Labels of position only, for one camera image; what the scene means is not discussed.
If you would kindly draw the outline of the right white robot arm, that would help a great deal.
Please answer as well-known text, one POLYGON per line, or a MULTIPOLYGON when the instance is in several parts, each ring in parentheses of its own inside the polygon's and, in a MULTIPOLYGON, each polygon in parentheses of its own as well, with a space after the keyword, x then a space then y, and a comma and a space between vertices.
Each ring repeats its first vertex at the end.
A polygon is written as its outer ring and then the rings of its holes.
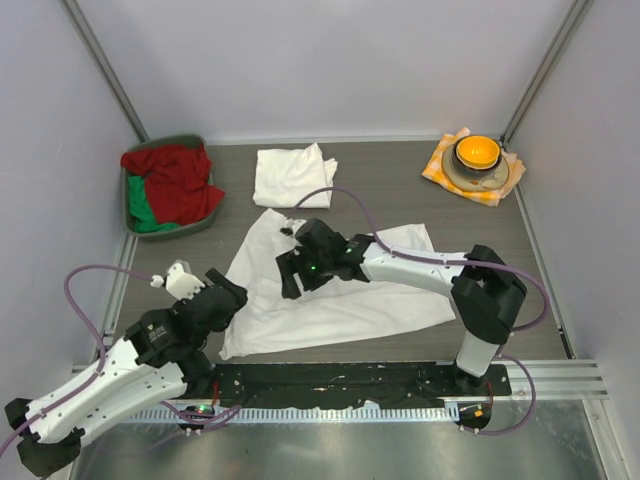
POLYGON ((451 380, 457 391, 472 395, 488 381, 494 356, 512 333, 527 288, 486 246, 468 254, 437 253, 386 246, 376 235, 347 239, 313 218, 298 227, 287 222, 280 233, 294 247, 277 256, 281 295, 295 300, 334 278, 364 283, 387 282, 444 296, 455 306, 466 329, 451 380))

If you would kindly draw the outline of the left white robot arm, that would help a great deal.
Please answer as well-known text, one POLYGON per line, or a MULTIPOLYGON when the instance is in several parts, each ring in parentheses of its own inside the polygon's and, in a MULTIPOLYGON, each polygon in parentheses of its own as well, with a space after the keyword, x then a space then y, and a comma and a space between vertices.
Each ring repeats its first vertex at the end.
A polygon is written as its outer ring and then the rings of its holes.
POLYGON ((5 407, 21 463, 48 477, 73 463, 81 450, 112 426, 156 403, 205 397, 213 367, 203 351, 210 333, 222 332, 248 301, 245 288, 216 269, 204 280, 187 263, 174 262, 163 275, 141 275, 175 300, 151 310, 98 359, 40 398, 16 398, 5 407))

